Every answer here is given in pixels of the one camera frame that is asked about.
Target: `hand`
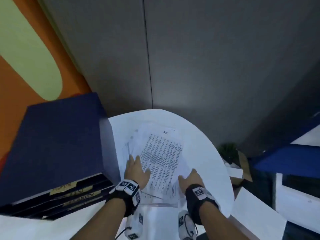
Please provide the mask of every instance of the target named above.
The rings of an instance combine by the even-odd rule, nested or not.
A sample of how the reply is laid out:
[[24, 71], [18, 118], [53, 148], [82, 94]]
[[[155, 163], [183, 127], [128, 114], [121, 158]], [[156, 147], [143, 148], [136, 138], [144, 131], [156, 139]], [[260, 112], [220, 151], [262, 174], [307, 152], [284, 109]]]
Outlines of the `hand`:
[[183, 178], [181, 175], [178, 176], [179, 186], [181, 188], [182, 193], [186, 194], [186, 189], [192, 184], [200, 184], [202, 187], [205, 184], [202, 181], [202, 178], [197, 173], [197, 170], [193, 169], [187, 178]]
[[124, 179], [136, 181], [140, 187], [140, 190], [142, 190], [147, 185], [150, 175], [150, 169], [147, 169], [146, 172], [143, 172], [139, 156], [136, 156], [136, 161], [134, 161], [132, 155], [129, 156], [127, 167], [124, 172]]

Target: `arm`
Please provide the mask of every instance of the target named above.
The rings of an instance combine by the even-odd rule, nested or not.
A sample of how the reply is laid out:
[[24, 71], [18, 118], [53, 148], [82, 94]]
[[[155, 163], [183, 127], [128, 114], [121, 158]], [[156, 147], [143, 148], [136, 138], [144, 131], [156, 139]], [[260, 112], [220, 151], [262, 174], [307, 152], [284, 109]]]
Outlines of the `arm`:
[[[134, 180], [143, 189], [150, 178], [150, 169], [143, 172], [140, 157], [136, 161], [130, 155], [124, 178]], [[114, 240], [126, 212], [126, 204], [122, 199], [114, 198], [106, 204], [83, 226], [71, 240]]]
[[[192, 184], [205, 186], [202, 178], [195, 169], [191, 171], [187, 178], [178, 177], [179, 186], [184, 194], [186, 189]], [[210, 240], [249, 240], [241, 231], [239, 231], [229, 220], [210, 202], [204, 202], [199, 209], [201, 222], [206, 230]]]

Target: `yellow label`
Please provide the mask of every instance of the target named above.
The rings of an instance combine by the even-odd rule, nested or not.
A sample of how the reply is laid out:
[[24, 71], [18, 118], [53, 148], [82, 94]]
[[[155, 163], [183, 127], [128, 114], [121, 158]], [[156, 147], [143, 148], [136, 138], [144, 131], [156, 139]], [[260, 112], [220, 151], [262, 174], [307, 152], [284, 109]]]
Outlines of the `yellow label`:
[[93, 186], [91, 185], [91, 186], [88, 186], [88, 187], [85, 187], [85, 188], [82, 188], [82, 189], [73, 191], [73, 192], [71, 192], [71, 193], [67, 193], [67, 194], [65, 194], [65, 195], [63, 195], [63, 196], [57, 197], [56, 199], [62, 199], [62, 198], [70, 197], [70, 196], [79, 195], [79, 194], [88, 192], [89, 190], [92, 190], [92, 188], [93, 188]]
[[73, 207], [70, 207], [68, 210], [70, 211], [70, 210], [73, 210], [73, 209], [75, 209], [75, 208], [78, 208], [78, 207], [80, 207], [80, 206], [83, 206], [83, 205], [85, 205], [85, 204], [88, 204], [88, 203], [90, 203], [90, 202], [93, 202], [93, 201], [95, 201], [95, 200], [98, 200], [98, 199], [100, 199], [100, 198], [102, 198], [103, 196], [100, 196], [100, 197], [98, 197], [98, 198], [94, 198], [94, 199], [92, 199], [92, 200], [88, 200], [88, 201], [86, 201], [86, 202], [84, 202], [84, 203], [81, 203], [81, 204], [78, 204], [78, 205], [75, 205], [75, 206], [73, 206]]
[[78, 202], [78, 201], [81, 201], [81, 200], [85, 200], [85, 199], [94, 197], [94, 196], [96, 196], [96, 195], [98, 195], [98, 194], [100, 194], [100, 193], [101, 193], [101, 190], [98, 190], [98, 191], [95, 191], [95, 192], [92, 192], [92, 193], [88, 193], [88, 194], [83, 195], [83, 196], [81, 196], [81, 197], [79, 197], [79, 198], [76, 198], [76, 199], [74, 199], [74, 200], [70, 200], [70, 201], [65, 202], [65, 203], [63, 204], [63, 206], [68, 206], [68, 205], [73, 204], [73, 203], [76, 203], [76, 202]]
[[77, 186], [77, 182], [78, 181], [74, 181], [72, 183], [68, 183], [68, 184], [62, 185], [60, 187], [56, 187], [56, 188], [54, 188], [53, 190], [50, 191], [49, 195], [55, 195], [57, 193], [62, 193], [62, 192], [65, 192], [67, 190], [73, 189], [74, 187]]

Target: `stack of paper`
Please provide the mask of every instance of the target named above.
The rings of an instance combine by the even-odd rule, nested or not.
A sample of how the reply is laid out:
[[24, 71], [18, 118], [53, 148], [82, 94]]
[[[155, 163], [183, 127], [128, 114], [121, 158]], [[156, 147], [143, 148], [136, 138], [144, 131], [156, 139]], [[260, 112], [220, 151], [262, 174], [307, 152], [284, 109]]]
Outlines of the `stack of paper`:
[[[183, 143], [174, 128], [143, 123], [123, 147], [123, 160], [140, 155], [143, 171], [151, 170], [142, 190], [141, 206], [178, 207], [184, 197], [178, 176], [187, 177], [190, 169], [182, 157]], [[125, 168], [120, 168], [123, 175]]]

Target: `person's left hand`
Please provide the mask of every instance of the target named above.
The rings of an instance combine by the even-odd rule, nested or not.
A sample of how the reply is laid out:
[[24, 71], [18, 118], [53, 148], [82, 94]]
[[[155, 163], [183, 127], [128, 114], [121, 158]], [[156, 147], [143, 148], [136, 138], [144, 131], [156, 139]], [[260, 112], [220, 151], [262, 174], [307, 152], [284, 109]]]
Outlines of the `person's left hand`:
[[124, 172], [124, 179], [134, 180], [138, 183], [140, 190], [144, 189], [150, 179], [151, 171], [147, 169], [143, 172], [140, 157], [136, 157], [136, 161], [132, 155], [129, 156], [127, 167]]

